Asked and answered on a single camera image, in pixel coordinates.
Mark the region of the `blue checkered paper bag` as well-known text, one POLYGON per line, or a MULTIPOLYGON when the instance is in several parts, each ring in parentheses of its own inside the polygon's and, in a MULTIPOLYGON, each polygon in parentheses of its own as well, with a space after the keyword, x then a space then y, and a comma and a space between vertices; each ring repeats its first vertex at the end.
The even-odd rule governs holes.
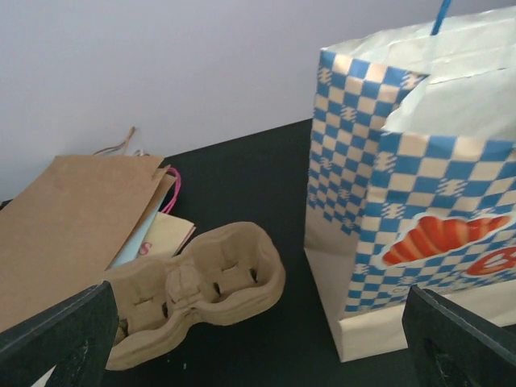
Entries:
POLYGON ((304 249, 343 362, 403 349, 414 285, 515 322, 515 9, 323 48, 304 249))

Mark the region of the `brown kraft paper bag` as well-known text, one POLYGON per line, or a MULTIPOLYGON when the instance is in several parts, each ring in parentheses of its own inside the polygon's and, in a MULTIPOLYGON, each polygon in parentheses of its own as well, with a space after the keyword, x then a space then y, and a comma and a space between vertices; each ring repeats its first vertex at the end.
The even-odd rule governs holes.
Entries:
POLYGON ((130 151, 136 129, 92 155, 56 156, 1 211, 1 329, 85 289, 171 185, 160 156, 130 151))

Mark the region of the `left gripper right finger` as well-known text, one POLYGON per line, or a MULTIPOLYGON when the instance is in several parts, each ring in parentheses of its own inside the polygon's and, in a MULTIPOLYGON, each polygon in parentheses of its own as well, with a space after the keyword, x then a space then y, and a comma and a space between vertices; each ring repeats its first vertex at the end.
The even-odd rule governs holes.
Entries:
POLYGON ((421 386, 515 385, 515 335, 436 292, 411 286, 402 326, 421 386))

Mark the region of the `pink and blue paper bags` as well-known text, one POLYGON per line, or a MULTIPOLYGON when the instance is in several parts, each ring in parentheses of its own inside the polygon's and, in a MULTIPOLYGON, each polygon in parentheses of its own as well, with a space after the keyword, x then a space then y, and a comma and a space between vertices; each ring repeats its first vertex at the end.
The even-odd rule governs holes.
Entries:
POLYGON ((127 242, 114 258, 108 268, 142 257, 174 256, 184 246, 195 231, 194 223, 171 215, 181 190, 181 175, 173 167, 168 168, 168 175, 174 178, 173 196, 161 210, 161 201, 152 209, 150 215, 137 226, 127 242))

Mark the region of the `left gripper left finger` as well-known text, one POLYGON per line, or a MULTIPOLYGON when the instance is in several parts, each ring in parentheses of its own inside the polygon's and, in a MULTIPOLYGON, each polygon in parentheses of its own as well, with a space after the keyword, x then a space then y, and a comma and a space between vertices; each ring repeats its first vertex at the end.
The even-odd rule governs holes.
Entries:
POLYGON ((109 282, 1 333, 1 385, 99 386, 119 325, 109 282))

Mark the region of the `remaining pulp cup carriers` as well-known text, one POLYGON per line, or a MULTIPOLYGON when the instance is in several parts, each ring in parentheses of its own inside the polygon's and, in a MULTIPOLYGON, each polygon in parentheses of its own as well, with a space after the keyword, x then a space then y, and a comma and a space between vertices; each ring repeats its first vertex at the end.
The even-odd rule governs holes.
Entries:
POLYGON ((106 363, 123 371, 176 348, 197 323, 230 326, 274 306, 285 269, 268 234, 252 222, 196 236, 177 256, 138 258, 106 270, 119 327, 106 363))

